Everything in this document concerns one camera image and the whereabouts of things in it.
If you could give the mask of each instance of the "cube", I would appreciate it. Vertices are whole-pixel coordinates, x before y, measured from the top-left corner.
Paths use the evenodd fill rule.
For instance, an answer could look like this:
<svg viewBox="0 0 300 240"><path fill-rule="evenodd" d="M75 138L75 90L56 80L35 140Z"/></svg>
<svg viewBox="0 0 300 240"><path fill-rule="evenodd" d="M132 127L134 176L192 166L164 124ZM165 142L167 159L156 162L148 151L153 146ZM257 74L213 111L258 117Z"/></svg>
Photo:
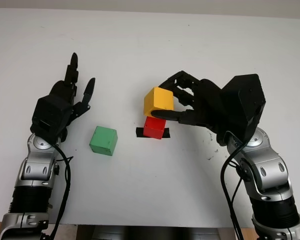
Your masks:
<svg viewBox="0 0 300 240"><path fill-rule="evenodd" d="M154 87L144 97L143 114L152 117L153 110L174 110L174 93L157 86Z"/></svg>
<svg viewBox="0 0 300 240"><path fill-rule="evenodd" d="M165 126L166 120L147 116L144 123L143 135L153 139L162 139Z"/></svg>
<svg viewBox="0 0 300 240"><path fill-rule="evenodd" d="M94 153L112 156L117 141L117 130L97 126L90 141L90 148Z"/></svg>

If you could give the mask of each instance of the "white table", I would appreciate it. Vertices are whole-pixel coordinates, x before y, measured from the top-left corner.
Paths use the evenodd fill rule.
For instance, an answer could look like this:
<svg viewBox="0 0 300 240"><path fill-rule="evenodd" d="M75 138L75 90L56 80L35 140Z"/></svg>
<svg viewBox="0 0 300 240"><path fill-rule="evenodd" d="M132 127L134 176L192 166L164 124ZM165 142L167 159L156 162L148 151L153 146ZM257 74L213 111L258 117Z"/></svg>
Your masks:
<svg viewBox="0 0 300 240"><path fill-rule="evenodd" d="M136 138L144 96L180 70L221 87L235 75L259 74L267 100L259 126L288 166L300 213L300 20L0 9L0 221L27 155L37 99L64 78L72 52L79 58L76 100L91 77L97 80L91 110L70 125L62 144L74 156L62 223L231 226L219 178L228 153L214 134L211 141L205 128L168 122L170 139ZM96 126L117 130L112 157L90 150ZM226 179L233 189L235 172ZM64 188L60 175L52 222ZM235 209L241 226L251 227L243 186Z"/></svg>

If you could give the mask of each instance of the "wire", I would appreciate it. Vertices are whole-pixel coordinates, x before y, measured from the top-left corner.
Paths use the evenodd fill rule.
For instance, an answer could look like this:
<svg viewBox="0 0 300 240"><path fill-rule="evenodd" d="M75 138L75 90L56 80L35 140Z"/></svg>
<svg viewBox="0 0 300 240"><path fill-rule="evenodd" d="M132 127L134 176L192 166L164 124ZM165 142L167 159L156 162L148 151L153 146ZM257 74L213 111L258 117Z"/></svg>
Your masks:
<svg viewBox="0 0 300 240"><path fill-rule="evenodd" d="M236 237L238 240L244 240L244 237L242 235L242 232L241 232L241 229L240 229L240 226L238 223L238 219L237 219L233 204L231 202L231 199L230 199L227 187L226 187L225 172L226 172L228 164L232 162L232 159L235 158L235 156L247 145L247 143L248 143L248 141L244 142L236 150L234 150L233 153L230 154L230 156L225 160L224 164L222 165L221 173L220 173L221 186L222 186L222 189L223 189L223 192L224 192L224 195L225 195L225 198L226 198L229 210L230 210L230 217L231 217L232 224L233 224L233 227L235 230L235 234L236 234Z"/></svg>
<svg viewBox="0 0 300 240"><path fill-rule="evenodd" d="M60 221L61 221L61 218L64 215L67 200L68 200L68 196L69 196L70 185L71 185L71 169L70 169L70 164L69 163L70 163L71 159L73 159L73 156L66 157L64 152L56 144L53 144L52 146L55 148L55 150L57 150L59 152L59 154L63 158L62 160L57 160L57 161L58 162L64 161L64 163L65 163L65 170L64 170L65 190L64 190L62 202L61 202L61 205L60 205L59 213L58 213L58 216L56 218L53 231L50 235L51 240L54 240L55 236L56 236L56 233L57 233L57 230L58 230L58 227L59 227L59 224L60 224Z"/></svg>
<svg viewBox="0 0 300 240"><path fill-rule="evenodd" d="M236 197L236 194L237 194L237 192L238 192L238 189L239 189L239 187L240 187L241 182L242 182L242 177L240 177L239 182L238 182L238 184L236 185L235 190L234 190L234 192L233 192L233 196L232 196L232 198L231 198L231 204L232 204L232 205L234 204L235 197Z"/></svg>

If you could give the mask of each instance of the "metal arm segment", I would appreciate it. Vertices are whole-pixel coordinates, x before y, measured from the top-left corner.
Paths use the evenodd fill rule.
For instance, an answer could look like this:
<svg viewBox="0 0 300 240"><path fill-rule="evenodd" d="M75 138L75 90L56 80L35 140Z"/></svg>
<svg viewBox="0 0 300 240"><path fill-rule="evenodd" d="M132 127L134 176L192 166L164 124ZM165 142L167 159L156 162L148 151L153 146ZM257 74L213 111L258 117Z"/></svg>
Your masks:
<svg viewBox="0 0 300 240"><path fill-rule="evenodd" d="M41 231L49 224L49 198L59 174L55 161L58 152L35 134L29 137L27 146L28 156L20 166L9 213L3 216L0 240L49 239Z"/></svg>
<svg viewBox="0 0 300 240"><path fill-rule="evenodd" d="M233 136L227 149L241 143ZM257 128L247 146L235 157L253 208L252 222L261 240L300 240L300 215L288 169L270 145L268 135Z"/></svg>

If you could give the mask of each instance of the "yellow cube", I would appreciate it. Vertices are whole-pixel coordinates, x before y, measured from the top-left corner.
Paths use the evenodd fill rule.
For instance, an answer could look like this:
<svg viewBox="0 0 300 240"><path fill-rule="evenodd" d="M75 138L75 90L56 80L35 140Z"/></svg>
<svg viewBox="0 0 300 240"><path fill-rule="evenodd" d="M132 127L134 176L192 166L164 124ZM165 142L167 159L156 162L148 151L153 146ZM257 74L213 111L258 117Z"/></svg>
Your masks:
<svg viewBox="0 0 300 240"><path fill-rule="evenodd" d="M157 86L154 87L144 97L143 114L152 117L153 110L174 110L174 93Z"/></svg>

